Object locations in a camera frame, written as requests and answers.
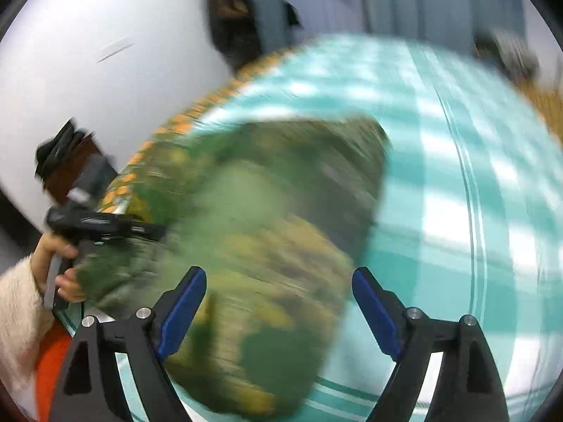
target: metal screw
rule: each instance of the metal screw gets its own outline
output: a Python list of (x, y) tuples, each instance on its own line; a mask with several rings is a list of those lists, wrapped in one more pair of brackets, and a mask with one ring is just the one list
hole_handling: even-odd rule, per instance
[(82, 319), (82, 325), (84, 327), (91, 327), (96, 322), (96, 318), (93, 315), (87, 315), (85, 318)]
[(409, 319), (420, 319), (422, 317), (422, 311), (418, 308), (408, 308), (406, 310), (406, 316)]
[(468, 325), (469, 327), (477, 325), (477, 319), (475, 318), (474, 315), (466, 314), (461, 319), (463, 320), (463, 323), (465, 325)]
[(150, 316), (151, 312), (152, 311), (150, 310), (150, 308), (139, 308), (135, 313), (135, 315), (140, 319), (146, 319), (147, 317)]

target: person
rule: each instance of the person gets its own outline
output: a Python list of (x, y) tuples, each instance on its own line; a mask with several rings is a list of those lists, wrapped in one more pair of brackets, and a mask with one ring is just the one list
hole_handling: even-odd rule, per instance
[[(44, 234), (31, 255), (0, 276), (0, 379), (18, 406), (34, 418), (37, 417), (29, 400), (37, 398), (38, 358), (49, 354), (45, 350), (40, 353), (41, 343), (50, 332), (56, 330), (60, 334), (63, 331), (62, 326), (55, 323), (53, 314), (42, 305), (47, 273), (55, 254), (71, 259), (78, 251), (65, 239)], [(76, 268), (58, 275), (55, 283), (62, 298), (72, 303), (84, 301)], [(56, 346), (57, 342), (51, 338), (49, 346)]]

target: person's arm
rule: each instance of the person's arm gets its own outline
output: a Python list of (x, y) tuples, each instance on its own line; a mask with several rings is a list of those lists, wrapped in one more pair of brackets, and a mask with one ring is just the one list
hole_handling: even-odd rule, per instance
[[(45, 234), (32, 255), (0, 276), (0, 379), (9, 392), (29, 379), (39, 342), (53, 323), (53, 315), (42, 306), (42, 294), (54, 254), (74, 258), (77, 250), (64, 239)], [(57, 276), (56, 283), (63, 298), (84, 299), (74, 268)]]

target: white wall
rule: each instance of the white wall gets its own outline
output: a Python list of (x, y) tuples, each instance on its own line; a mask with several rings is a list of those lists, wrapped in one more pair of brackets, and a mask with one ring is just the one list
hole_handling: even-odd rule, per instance
[(530, 0), (522, 1), (527, 44), (536, 52), (539, 60), (537, 85), (552, 90), (556, 87), (557, 67), (563, 62), (563, 53), (534, 4)]
[[(220, 87), (203, 0), (29, 0), (0, 43), (0, 185), (40, 227), (37, 145), (75, 117), (120, 170), (162, 121)], [(133, 46), (97, 63), (103, 47)]]

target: human hand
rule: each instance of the human hand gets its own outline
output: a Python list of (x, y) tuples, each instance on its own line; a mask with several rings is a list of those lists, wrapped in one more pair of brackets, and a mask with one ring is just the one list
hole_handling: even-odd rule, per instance
[[(43, 294), (47, 282), (47, 273), (53, 255), (73, 259), (78, 255), (78, 250), (64, 238), (53, 234), (44, 234), (33, 252), (30, 259), (30, 267), (35, 279), (37, 290)], [(64, 274), (55, 278), (55, 284), (59, 287), (57, 293), (67, 301), (76, 303), (86, 298), (82, 287), (76, 278), (76, 269), (69, 268)]]

